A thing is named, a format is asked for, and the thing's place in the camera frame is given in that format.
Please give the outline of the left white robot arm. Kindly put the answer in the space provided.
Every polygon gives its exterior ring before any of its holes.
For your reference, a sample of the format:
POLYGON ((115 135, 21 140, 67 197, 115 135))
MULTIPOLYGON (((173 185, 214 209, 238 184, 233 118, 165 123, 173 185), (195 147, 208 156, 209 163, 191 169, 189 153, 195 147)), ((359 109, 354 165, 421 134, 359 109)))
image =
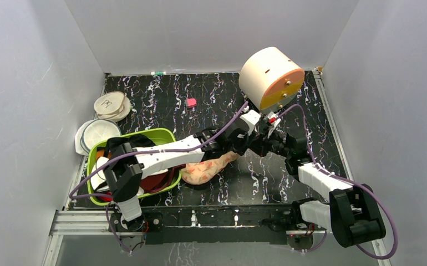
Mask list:
POLYGON ((219 130, 204 130, 176 142, 137 148, 124 143, 117 147, 98 169, 104 173, 123 224, 131 231, 144 224, 138 196, 142 180, 181 167, 185 181, 196 185, 209 181, 248 149, 259 119, 248 112, 219 130))

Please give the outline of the floral mesh laundry bag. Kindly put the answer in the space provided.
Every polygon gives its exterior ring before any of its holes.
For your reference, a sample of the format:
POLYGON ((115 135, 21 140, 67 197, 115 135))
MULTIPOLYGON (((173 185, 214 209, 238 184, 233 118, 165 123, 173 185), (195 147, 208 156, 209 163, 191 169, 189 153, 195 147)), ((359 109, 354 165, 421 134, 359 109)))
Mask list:
POLYGON ((219 158, 198 163, 187 163, 181 170, 181 178, 188 184, 198 186, 209 182, 229 163, 240 157, 235 152, 228 152, 219 158))

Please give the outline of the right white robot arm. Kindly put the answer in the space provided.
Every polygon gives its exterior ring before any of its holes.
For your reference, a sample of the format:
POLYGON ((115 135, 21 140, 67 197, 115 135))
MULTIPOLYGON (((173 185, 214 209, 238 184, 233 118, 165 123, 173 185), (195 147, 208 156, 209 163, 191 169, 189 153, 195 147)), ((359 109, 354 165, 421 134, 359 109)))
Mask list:
POLYGON ((255 134, 250 149, 260 156, 272 152, 284 157, 288 173, 325 200, 307 198, 293 202, 291 223, 295 228, 306 229, 311 223, 319 225, 345 248, 386 236, 377 201, 371 196, 372 189, 326 173, 320 164, 313 162, 306 138, 287 135, 282 139, 276 132, 270 136, 255 134))

